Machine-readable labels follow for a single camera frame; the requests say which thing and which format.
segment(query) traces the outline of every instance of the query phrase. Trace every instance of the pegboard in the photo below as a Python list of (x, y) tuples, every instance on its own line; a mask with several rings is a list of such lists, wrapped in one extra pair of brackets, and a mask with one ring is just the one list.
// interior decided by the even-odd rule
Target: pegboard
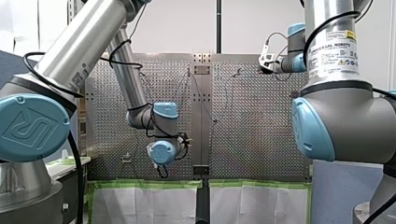
[[(200, 110), (192, 107), (196, 104), (192, 100), (200, 100), (196, 99), (199, 92), (195, 92), (194, 79), (189, 76), (199, 64), (193, 55), (135, 55), (136, 61), (144, 65), (141, 80), (148, 100), (175, 101), (181, 132), (191, 135), (191, 128), (196, 125), (201, 125), (201, 130), (205, 127), (210, 130), (208, 138), (194, 139), (186, 159), (168, 166), (171, 179), (193, 179), (196, 176), (192, 175), (191, 161), (208, 157), (209, 178), (307, 180), (310, 160), (295, 146), (290, 117), (290, 93), (298, 91), (307, 76), (292, 74), (288, 80), (279, 81), (274, 76), (258, 74), (257, 57), (211, 55), (210, 61), (205, 62), (210, 74), (204, 75), (209, 82), (204, 84), (201, 82), (204, 77), (196, 76), (204, 85), (201, 88), (209, 90), (206, 94), (211, 92), (210, 105), (206, 101), (207, 107)], [(289, 74), (278, 77), (286, 78)], [(97, 155), (90, 179), (158, 178), (146, 150), (152, 139), (147, 139), (145, 131), (126, 124), (126, 105), (108, 63), (96, 65), (86, 91), (87, 149)], [(205, 122), (192, 120), (203, 118), (206, 113), (210, 119)], [(127, 153), (132, 160), (122, 163), (121, 157)]]
[(264, 75), (256, 55), (213, 55), (211, 178), (309, 180), (310, 160), (297, 149), (292, 92), (306, 74)]
[[(141, 80), (149, 102), (176, 102), (178, 129), (191, 133), (192, 56), (184, 54), (135, 54), (142, 63)], [(153, 141), (146, 131), (126, 123), (126, 105), (113, 69), (100, 61), (86, 85), (87, 149), (97, 158), (92, 161), (90, 179), (146, 178), (157, 179), (158, 173), (149, 159), (146, 146)], [(131, 155), (131, 162), (121, 157)], [(192, 179), (191, 154), (167, 167), (170, 179)]]

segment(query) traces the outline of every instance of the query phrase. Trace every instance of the teal joint cap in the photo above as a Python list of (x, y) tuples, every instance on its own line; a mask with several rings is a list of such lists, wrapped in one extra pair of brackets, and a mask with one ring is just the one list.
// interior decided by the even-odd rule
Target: teal joint cap
[(302, 53), (294, 57), (291, 69), (293, 70), (294, 73), (306, 72), (306, 67)]
[(70, 131), (64, 107), (49, 97), (17, 94), (0, 100), (0, 159), (37, 161), (57, 151)]
[(159, 102), (154, 104), (154, 113), (166, 119), (177, 119), (177, 105), (173, 102)]
[(305, 22), (294, 23), (293, 25), (289, 26), (288, 36), (295, 35), (302, 30), (305, 30)]
[(291, 113), (298, 149), (310, 159), (334, 161), (332, 139), (315, 108), (299, 97), (293, 100)]
[(158, 141), (152, 145), (149, 155), (156, 164), (169, 164), (176, 156), (175, 147), (167, 141)]

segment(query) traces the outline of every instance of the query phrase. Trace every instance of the robotic arm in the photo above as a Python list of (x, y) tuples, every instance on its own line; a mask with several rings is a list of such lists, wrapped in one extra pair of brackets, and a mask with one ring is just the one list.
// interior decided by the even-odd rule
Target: robotic arm
[[(150, 0), (92, 0), (64, 30), (31, 73), (15, 75), (0, 90), (0, 220), (4, 223), (63, 223), (62, 184), (51, 181), (43, 158), (54, 153), (70, 136), (69, 119), (77, 109), (75, 97), (108, 47), (127, 39), (125, 22), (132, 21)], [(123, 46), (117, 62), (131, 62)], [(175, 103), (147, 102), (138, 69), (113, 63), (125, 98), (128, 123), (154, 130), (149, 147), (153, 162), (165, 165), (186, 146), (177, 132)], [(83, 179), (78, 172), (78, 222), (82, 220)], [(51, 209), (50, 214), (42, 209)]]
[[(128, 39), (123, 24), (108, 47), (116, 62), (133, 62), (133, 53), (122, 42)], [(140, 67), (113, 63), (122, 95), (127, 105), (126, 120), (136, 129), (154, 130), (155, 142), (148, 145), (148, 155), (156, 165), (172, 162), (183, 147), (187, 147), (187, 135), (177, 132), (177, 105), (173, 102), (148, 103), (140, 79)]]
[[(372, 216), (364, 224), (395, 202), (396, 189), (395, 97), (359, 73), (355, 19), (367, 2), (305, 1), (309, 80), (292, 103), (295, 140), (308, 158), (384, 164), (384, 178), (370, 202)], [(387, 96), (374, 97), (373, 91)], [(394, 223), (395, 212), (389, 209), (378, 223)]]

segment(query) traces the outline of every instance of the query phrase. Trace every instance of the label sticker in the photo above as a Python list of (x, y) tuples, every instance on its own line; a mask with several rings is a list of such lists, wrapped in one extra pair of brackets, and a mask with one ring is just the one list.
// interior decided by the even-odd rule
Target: label sticker
[(341, 71), (359, 73), (355, 34), (351, 31), (329, 32), (327, 40), (308, 51), (309, 77), (326, 77)]
[(85, 79), (87, 79), (90, 72), (90, 67), (83, 63), (69, 83), (69, 88), (73, 91), (78, 91), (84, 85)]
[(352, 39), (356, 41), (356, 35), (353, 31), (333, 31), (326, 34), (328, 41), (334, 39)]

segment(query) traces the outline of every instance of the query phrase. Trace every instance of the teal logo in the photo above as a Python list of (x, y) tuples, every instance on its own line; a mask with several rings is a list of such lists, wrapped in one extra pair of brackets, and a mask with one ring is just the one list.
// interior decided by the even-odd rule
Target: teal logo
[(25, 107), (3, 132), (3, 138), (40, 150), (46, 145), (57, 127), (57, 120)]

